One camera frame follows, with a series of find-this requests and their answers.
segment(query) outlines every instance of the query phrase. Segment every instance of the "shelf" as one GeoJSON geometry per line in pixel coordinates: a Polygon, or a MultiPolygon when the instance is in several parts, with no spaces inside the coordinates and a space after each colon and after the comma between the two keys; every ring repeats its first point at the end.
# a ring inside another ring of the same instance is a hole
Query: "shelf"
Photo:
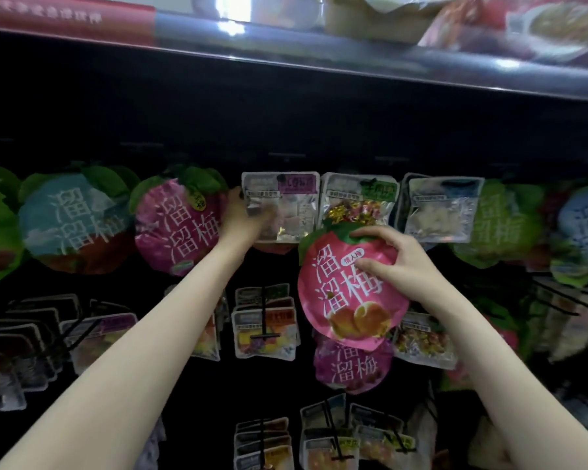
{"type": "Polygon", "coordinates": [[[325,32],[329,5],[316,0],[127,1],[30,0],[23,14],[0,5],[0,30],[588,102],[588,69],[331,36],[325,32]],[[56,19],[66,7],[82,20],[56,19]],[[54,18],[37,19],[32,9],[54,18]]]}

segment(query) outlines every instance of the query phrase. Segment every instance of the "red sign with white text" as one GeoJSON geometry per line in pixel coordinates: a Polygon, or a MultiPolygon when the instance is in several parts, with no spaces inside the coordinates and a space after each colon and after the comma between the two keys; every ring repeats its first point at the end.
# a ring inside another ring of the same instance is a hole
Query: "red sign with white text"
{"type": "Polygon", "coordinates": [[[0,29],[155,46],[155,8],[107,0],[0,0],[0,29]]]}

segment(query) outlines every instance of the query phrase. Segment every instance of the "white oval label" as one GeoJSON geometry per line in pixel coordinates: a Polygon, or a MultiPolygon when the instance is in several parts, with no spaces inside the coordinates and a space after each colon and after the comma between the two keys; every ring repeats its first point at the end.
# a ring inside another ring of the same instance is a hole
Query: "white oval label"
{"type": "Polygon", "coordinates": [[[361,247],[358,247],[357,249],[355,249],[353,252],[351,252],[350,254],[348,254],[347,256],[344,256],[342,258],[342,260],[340,260],[340,263],[344,266],[344,267],[348,267],[350,266],[353,262],[355,262],[358,259],[361,259],[362,257],[364,257],[364,250],[361,247]]]}

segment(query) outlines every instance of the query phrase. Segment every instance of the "pink snack bag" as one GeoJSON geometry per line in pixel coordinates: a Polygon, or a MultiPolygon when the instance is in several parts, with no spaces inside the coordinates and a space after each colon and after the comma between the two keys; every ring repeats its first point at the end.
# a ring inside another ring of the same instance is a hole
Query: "pink snack bag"
{"type": "Polygon", "coordinates": [[[223,195],[205,194],[178,179],[138,192],[135,244],[150,267],[185,276],[218,242],[223,195]]]}
{"type": "Polygon", "coordinates": [[[331,389],[361,394],[378,386],[390,371],[393,350],[387,340],[371,352],[345,347],[324,335],[319,335],[317,341],[316,379],[331,389]]]}
{"type": "Polygon", "coordinates": [[[372,351],[409,301],[390,284],[355,268],[357,259],[393,264],[398,252],[376,237],[351,237],[361,224],[327,224],[301,241],[298,296],[312,326],[347,347],[372,351]]]}

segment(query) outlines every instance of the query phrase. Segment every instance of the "purple label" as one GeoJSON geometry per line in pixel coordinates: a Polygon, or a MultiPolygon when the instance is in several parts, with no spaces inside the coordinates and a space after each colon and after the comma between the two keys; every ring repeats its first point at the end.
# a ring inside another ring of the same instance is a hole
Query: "purple label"
{"type": "Polygon", "coordinates": [[[318,191],[316,175],[282,176],[284,178],[279,178],[279,192],[281,194],[314,194],[318,191]]]}

